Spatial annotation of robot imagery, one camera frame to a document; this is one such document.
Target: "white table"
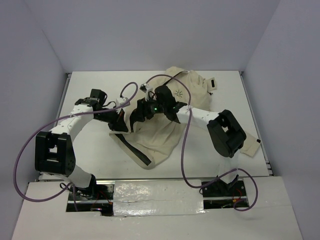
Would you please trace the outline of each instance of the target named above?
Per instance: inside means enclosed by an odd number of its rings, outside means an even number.
[[[232,111],[244,130],[257,137],[257,130],[247,101],[246,93],[238,71],[197,71],[206,79],[215,77],[217,90],[213,92],[211,110]],[[108,95],[108,101],[119,97],[123,86],[134,81],[138,85],[153,75],[164,71],[83,71],[73,72],[60,116],[69,115],[79,98],[90,95],[91,89],[101,89]],[[134,86],[125,91],[130,97]],[[79,167],[95,175],[97,179],[155,179],[181,178],[182,140],[170,157],[154,169],[139,167],[109,137],[108,124],[93,120],[79,133],[73,143],[76,162]],[[190,178],[206,178],[218,174],[219,154],[215,151],[209,133],[197,127],[189,130],[185,150],[185,172]],[[252,176],[269,176],[262,149],[253,158],[239,154],[239,167]],[[50,180],[55,177],[43,175],[40,179]]]
[[[47,202],[24,201],[13,240],[302,240],[281,177],[255,178],[259,198],[254,208],[232,208],[176,216],[116,217],[97,212],[66,212],[68,193]],[[251,204],[255,190],[244,180]],[[42,199],[60,190],[58,182],[32,182],[27,196]]]

